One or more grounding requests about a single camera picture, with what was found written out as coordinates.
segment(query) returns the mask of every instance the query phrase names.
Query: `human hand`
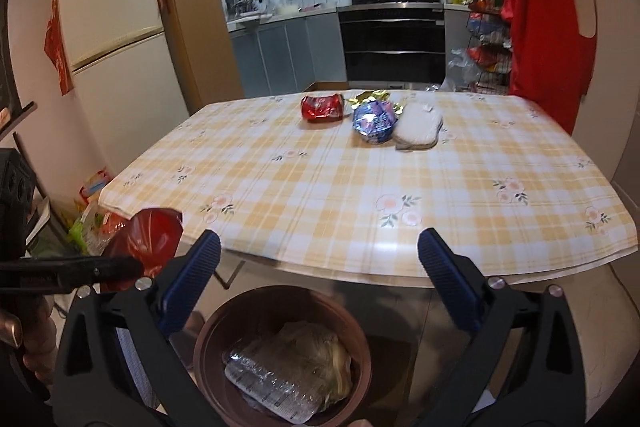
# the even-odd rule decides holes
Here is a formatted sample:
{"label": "human hand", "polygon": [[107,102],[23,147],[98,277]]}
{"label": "human hand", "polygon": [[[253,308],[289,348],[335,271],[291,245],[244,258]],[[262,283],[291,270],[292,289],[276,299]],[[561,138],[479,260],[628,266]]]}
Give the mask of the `human hand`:
{"label": "human hand", "polygon": [[[56,325],[51,316],[53,298],[22,297],[15,299],[16,315],[22,325],[22,345],[25,354],[24,366],[32,371],[36,378],[46,385],[53,384],[56,364]],[[8,325],[0,321],[0,328]]]}

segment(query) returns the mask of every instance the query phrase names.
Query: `brown trash can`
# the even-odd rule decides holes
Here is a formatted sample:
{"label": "brown trash can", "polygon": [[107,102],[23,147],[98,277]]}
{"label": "brown trash can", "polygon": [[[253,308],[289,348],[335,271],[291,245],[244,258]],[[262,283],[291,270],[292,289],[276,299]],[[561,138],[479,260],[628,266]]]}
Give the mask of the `brown trash can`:
{"label": "brown trash can", "polygon": [[277,333],[288,322],[308,321],[334,331],[351,355],[351,394],[306,425],[338,427],[364,399],[371,381],[371,357],[360,325],[342,306],[321,293],[296,286],[266,286],[223,304],[202,328],[195,347],[198,387],[230,427],[284,427],[291,423],[261,413],[225,377],[223,353],[241,339]]}

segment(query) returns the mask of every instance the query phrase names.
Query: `floor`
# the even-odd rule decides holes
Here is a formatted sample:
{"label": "floor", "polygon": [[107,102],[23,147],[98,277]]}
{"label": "floor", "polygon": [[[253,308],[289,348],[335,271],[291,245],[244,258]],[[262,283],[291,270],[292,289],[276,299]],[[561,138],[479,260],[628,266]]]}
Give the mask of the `floor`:
{"label": "floor", "polygon": [[[580,338],[587,376],[587,412],[591,417],[611,395],[640,349],[640,319],[634,302],[640,303],[640,253],[609,265],[554,281],[564,288]],[[238,259],[226,255],[219,273],[228,279]],[[365,333],[415,346],[416,360],[408,403],[396,427],[411,420],[434,396],[468,343],[458,331],[437,293],[430,289],[393,288],[315,279],[246,263],[226,291],[214,279],[207,285],[196,309],[209,317],[224,302],[250,289],[267,285],[298,285],[333,296],[358,320]],[[519,288],[542,291],[549,282],[528,283]],[[53,313],[58,335],[63,321]],[[500,375],[494,375],[501,381]]]}

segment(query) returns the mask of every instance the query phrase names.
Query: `gold foil wrapper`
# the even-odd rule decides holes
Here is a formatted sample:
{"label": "gold foil wrapper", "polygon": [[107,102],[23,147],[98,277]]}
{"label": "gold foil wrapper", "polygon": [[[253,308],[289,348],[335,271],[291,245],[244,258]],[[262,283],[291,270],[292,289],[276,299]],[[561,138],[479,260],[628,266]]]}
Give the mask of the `gold foil wrapper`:
{"label": "gold foil wrapper", "polygon": [[[353,110],[356,110],[358,107],[360,107],[363,103],[366,103],[366,102],[373,102],[374,100],[378,100],[379,102],[386,102],[387,100],[389,100],[390,96],[391,96],[391,93],[389,93],[388,90],[377,89],[375,91],[361,92],[359,95],[353,98],[350,98],[347,102],[349,102]],[[404,109],[404,106],[400,105],[399,103],[395,103],[393,106],[394,106],[394,113],[396,114],[396,116],[400,116],[402,114],[402,110]]]}

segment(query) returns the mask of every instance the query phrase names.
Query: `folded white towel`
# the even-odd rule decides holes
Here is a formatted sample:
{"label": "folded white towel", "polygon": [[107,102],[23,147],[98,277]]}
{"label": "folded white towel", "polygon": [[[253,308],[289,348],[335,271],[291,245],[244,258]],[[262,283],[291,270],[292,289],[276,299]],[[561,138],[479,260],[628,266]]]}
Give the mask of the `folded white towel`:
{"label": "folded white towel", "polygon": [[396,149],[430,149],[438,143],[442,113],[429,104],[409,102],[394,128]]}

